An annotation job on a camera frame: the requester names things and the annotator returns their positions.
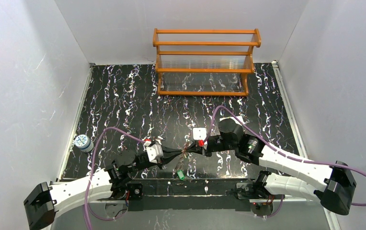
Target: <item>black marble floor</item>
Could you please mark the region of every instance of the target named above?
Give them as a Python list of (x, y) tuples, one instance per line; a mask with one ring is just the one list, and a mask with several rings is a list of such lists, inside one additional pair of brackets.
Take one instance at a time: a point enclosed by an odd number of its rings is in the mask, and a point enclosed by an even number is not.
[[(157, 94), (154, 65), (94, 66), (76, 135), (86, 134), (95, 141), (105, 127), (118, 127), (140, 139), (161, 135), (166, 138), (163, 145), (183, 148), (190, 140), (191, 128), (209, 127), (213, 109), (224, 105), (266, 140), (298, 155), (272, 65), (255, 63), (255, 72), (248, 76), (248, 97), (185, 97)], [(212, 78), (206, 82), (219, 84)], [(216, 120), (227, 116), (221, 111)], [(97, 170), (111, 164), (123, 150), (143, 151), (141, 144), (115, 132), (106, 134), (99, 145)], [(176, 178), (178, 160), (164, 170), (153, 167), (135, 176)], [(63, 178), (84, 177), (90, 168), (91, 156), (73, 147)], [(184, 173), (191, 178), (255, 178), (261, 169), (241, 162), (231, 151), (210, 158), (194, 154), (183, 159)]]

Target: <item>wooden rack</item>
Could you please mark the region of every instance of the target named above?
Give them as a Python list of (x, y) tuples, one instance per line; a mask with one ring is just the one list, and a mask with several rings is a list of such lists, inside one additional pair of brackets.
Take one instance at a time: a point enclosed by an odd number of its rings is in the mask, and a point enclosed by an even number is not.
[[(247, 96), (247, 76), (254, 73), (252, 52), (261, 46), (259, 30), (158, 30), (153, 34), (156, 47), (155, 71), (159, 76), (160, 95)], [(231, 91), (164, 91), (165, 74), (187, 73), (238, 74), (242, 90)]]

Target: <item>white wall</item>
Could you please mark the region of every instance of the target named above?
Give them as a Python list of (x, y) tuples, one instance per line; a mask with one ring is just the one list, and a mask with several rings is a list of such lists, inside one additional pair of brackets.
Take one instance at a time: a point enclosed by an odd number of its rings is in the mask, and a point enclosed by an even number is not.
[(279, 59), (308, 0), (55, 0), (89, 62), (156, 60), (153, 29), (254, 29), (255, 62)]
[(55, 180), (88, 72), (53, 0), (0, 1), (0, 230), (27, 229), (23, 200)]
[[(279, 67), (308, 155), (366, 171), (366, 1), (311, 0)], [(355, 178), (354, 202), (366, 202), (366, 179)], [(366, 207), (338, 220), (366, 229)]]

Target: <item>wire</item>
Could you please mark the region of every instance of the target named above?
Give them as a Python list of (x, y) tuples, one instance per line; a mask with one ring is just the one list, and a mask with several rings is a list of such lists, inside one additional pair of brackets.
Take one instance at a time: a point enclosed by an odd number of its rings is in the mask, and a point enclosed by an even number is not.
[(126, 195), (126, 199), (125, 199), (125, 205), (126, 205), (126, 207), (128, 207), (128, 198), (129, 198), (129, 191), (128, 191), (128, 194)]
[(271, 199), (271, 195), (268, 196), (268, 200), (265, 203), (263, 203), (263, 205), (267, 205), (270, 199)]
[[(327, 166), (332, 166), (332, 167), (338, 167), (338, 168), (342, 168), (342, 169), (348, 169), (348, 170), (351, 170), (351, 171), (354, 171), (354, 172), (357, 172), (361, 175), (363, 175), (364, 177), (366, 177), (366, 172), (360, 170), (360, 169), (356, 169), (356, 168), (352, 168), (352, 167), (349, 167), (349, 166), (346, 166), (346, 165), (342, 165), (342, 164), (334, 164), (334, 163), (328, 163), (328, 162), (322, 162), (322, 161), (303, 161), (303, 160), (300, 160), (300, 159), (297, 159), (297, 158), (294, 158), (294, 157), (291, 157), (291, 156), (288, 156), (284, 153), (282, 153), (276, 146), (272, 145), (271, 143), (269, 143), (268, 141), (266, 141), (265, 139), (263, 139), (260, 135), (258, 135), (257, 133), (255, 133), (252, 129), (250, 129), (249, 127), (247, 127), (244, 123), (242, 123), (229, 109), (227, 109), (226, 107), (222, 106), (222, 105), (219, 105), (217, 106), (214, 111), (213, 111), (213, 116), (211, 118), (211, 125), (210, 125), (210, 128), (208, 129), (208, 132), (207, 132), (207, 137), (205, 138), (204, 142), (207, 141), (207, 139), (210, 137), (210, 134), (211, 134), (211, 129), (213, 127), (213, 124), (214, 124), (214, 121), (215, 121), (215, 118), (216, 118), (216, 114), (217, 114), (217, 111), (220, 110), (220, 109), (224, 109), (226, 110), (229, 114), (231, 114), (231, 116), (237, 120), (246, 130), (248, 130), (250, 133), (252, 133), (255, 137), (257, 137), (258, 139), (260, 139), (265, 145), (267, 145), (269, 148), (271, 148), (272, 150), (274, 151), (277, 151), (277, 153), (283, 157), (286, 157), (288, 159), (291, 159), (293, 161), (298, 161), (298, 162), (301, 162), (301, 163), (306, 163), (306, 164), (317, 164), (317, 165), (327, 165)], [(351, 205), (353, 206), (361, 206), (361, 207), (366, 207), (366, 203), (352, 203)]]
[(115, 130), (115, 131), (120, 132), (120, 133), (126, 135), (127, 137), (129, 137), (131, 139), (134, 139), (134, 140), (136, 140), (136, 141), (138, 141), (140, 143), (145, 143), (143, 140), (140, 140), (140, 139), (134, 137), (133, 135), (130, 135), (130, 134), (126, 133), (125, 131), (120, 130), (119, 128), (116, 128), (116, 127), (108, 127), (108, 128), (105, 128), (104, 131), (103, 131), (103, 133), (98, 137), (97, 142), (96, 142), (96, 145), (94, 146), (93, 154), (91, 156), (91, 162), (92, 162), (91, 165), (92, 166), (91, 166), (91, 171), (90, 171), (90, 179), (89, 179), (89, 183), (87, 184), (86, 194), (84, 196), (84, 222), (86, 223), (86, 226), (87, 226), (87, 229), (88, 230), (92, 230), (92, 223), (91, 223), (91, 220), (90, 220), (89, 211), (91, 212), (91, 214), (93, 216), (95, 216), (98, 219), (101, 219), (101, 220), (109, 220), (108, 218), (102, 218), (102, 217), (98, 216), (97, 214), (95, 214), (92, 211), (92, 209), (91, 209), (91, 207), (90, 207), (90, 205), (88, 203), (88, 196), (89, 196), (90, 185), (92, 183), (92, 178), (93, 178), (93, 174), (94, 174), (95, 155), (97, 153), (98, 145), (99, 145), (101, 139), (103, 138), (104, 134), (107, 131), (109, 131), (109, 130)]
[(120, 212), (122, 212), (122, 211), (126, 211), (126, 209), (121, 209), (121, 210), (119, 210), (118, 212), (117, 212), (117, 214), (115, 215), (115, 219), (117, 218), (117, 216), (118, 216), (118, 214), (120, 213)]
[(279, 204), (279, 207), (277, 207), (276, 211), (275, 211), (274, 213), (272, 213), (271, 215), (266, 216), (266, 218), (273, 217), (274, 215), (276, 215), (276, 214), (279, 212), (279, 210), (282, 208), (283, 198), (284, 198), (284, 197), (285, 197), (285, 196), (284, 196), (284, 195), (282, 195), (282, 198), (280, 198), (280, 204)]

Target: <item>purple cable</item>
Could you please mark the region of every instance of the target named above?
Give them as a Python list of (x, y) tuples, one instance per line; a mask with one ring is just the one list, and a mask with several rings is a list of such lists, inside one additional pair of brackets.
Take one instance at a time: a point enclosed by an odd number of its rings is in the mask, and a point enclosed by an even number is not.
[(280, 198), (280, 204), (279, 204), (279, 207), (277, 207), (276, 211), (274, 213), (272, 213), (271, 215), (266, 216), (266, 218), (273, 217), (274, 215), (276, 215), (279, 212), (279, 210), (283, 204), (283, 198), (284, 198), (284, 195), (282, 195), (282, 198)]
[[(287, 157), (293, 161), (298, 161), (298, 162), (302, 162), (302, 163), (306, 163), (306, 164), (318, 164), (318, 165), (328, 165), (328, 166), (332, 166), (332, 167), (339, 167), (339, 168), (343, 168), (343, 169), (349, 169), (351, 171), (357, 172), (361, 175), (363, 175), (364, 177), (366, 177), (366, 172), (360, 170), (360, 169), (356, 169), (356, 168), (352, 168), (346, 165), (341, 165), (341, 164), (334, 164), (334, 163), (328, 163), (328, 162), (321, 162), (321, 161), (302, 161), (300, 159), (291, 157), (291, 156), (287, 156), (286, 154), (282, 153), (281, 151), (279, 151), (274, 145), (272, 145), (271, 143), (269, 143), (268, 141), (266, 141), (265, 139), (263, 139), (260, 135), (258, 135), (257, 133), (255, 133), (254, 131), (252, 131), (250, 128), (248, 128), (244, 123), (242, 123), (229, 109), (227, 109), (226, 107), (219, 105), (217, 106), (214, 111), (213, 111), (213, 116), (211, 118), (211, 124), (210, 124), (210, 128), (208, 129), (207, 132), (207, 137), (205, 138), (204, 142), (207, 141), (208, 137), (211, 134), (211, 128), (213, 127), (214, 124), (214, 120), (216, 118), (216, 114), (218, 112), (218, 110), (220, 109), (224, 109), (226, 110), (229, 114), (231, 114), (231, 116), (233, 118), (235, 118), (235, 120), (237, 120), (246, 130), (248, 130), (250, 133), (252, 133), (252, 135), (256, 136), (257, 138), (259, 138), (263, 143), (265, 143), (265, 145), (267, 145), (269, 148), (271, 148), (274, 151), (277, 151), (277, 153), (283, 157)], [(353, 206), (361, 206), (361, 207), (366, 207), (366, 203), (352, 203), (351, 205)]]
[(90, 171), (90, 179), (89, 179), (89, 183), (87, 184), (87, 189), (86, 189), (86, 194), (84, 196), (84, 221), (86, 222), (86, 226), (87, 226), (87, 229), (88, 230), (92, 230), (92, 223), (90, 221), (90, 217), (89, 217), (89, 212), (88, 210), (90, 210), (90, 212), (95, 216), (95, 217), (98, 217), (97, 214), (93, 213), (93, 211), (91, 210), (90, 208), (90, 205), (88, 204), (88, 196), (89, 196), (89, 190), (90, 190), (90, 185), (92, 183), (92, 178), (93, 178), (93, 174), (94, 174), (94, 163), (95, 163), (95, 154), (97, 152), (97, 149), (98, 149), (98, 145), (101, 141), (101, 139), (103, 138), (104, 134), (108, 131), (108, 130), (115, 130), (117, 132), (120, 132), (124, 135), (126, 135), (127, 137), (131, 138), (131, 139), (134, 139), (138, 142), (141, 142), (141, 143), (145, 143), (143, 140), (140, 140), (136, 137), (134, 137), (133, 135), (130, 135), (128, 133), (126, 133), (125, 131), (122, 131), (116, 127), (108, 127), (108, 128), (105, 128), (103, 133), (100, 135), (100, 137), (98, 137), (97, 139), (97, 142), (96, 142), (96, 145), (94, 146), (94, 151), (93, 151), (93, 155), (91, 156), (91, 171)]

